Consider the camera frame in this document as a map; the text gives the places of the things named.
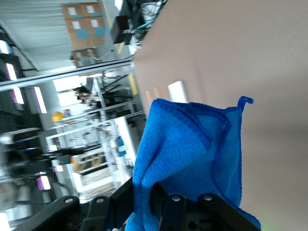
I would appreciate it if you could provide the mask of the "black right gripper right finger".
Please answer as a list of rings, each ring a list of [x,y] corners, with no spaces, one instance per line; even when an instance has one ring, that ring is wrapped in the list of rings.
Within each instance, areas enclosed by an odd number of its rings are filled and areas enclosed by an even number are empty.
[[[206,193],[192,201],[167,193],[160,184],[151,190],[151,212],[160,231],[259,231],[256,225],[219,196]]]

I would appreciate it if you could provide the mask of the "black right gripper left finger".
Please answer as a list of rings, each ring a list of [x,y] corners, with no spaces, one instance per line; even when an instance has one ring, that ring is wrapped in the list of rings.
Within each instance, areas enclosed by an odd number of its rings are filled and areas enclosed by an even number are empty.
[[[87,203],[64,196],[18,225],[16,231],[111,231],[121,229],[133,210],[133,179],[111,196],[99,195]]]

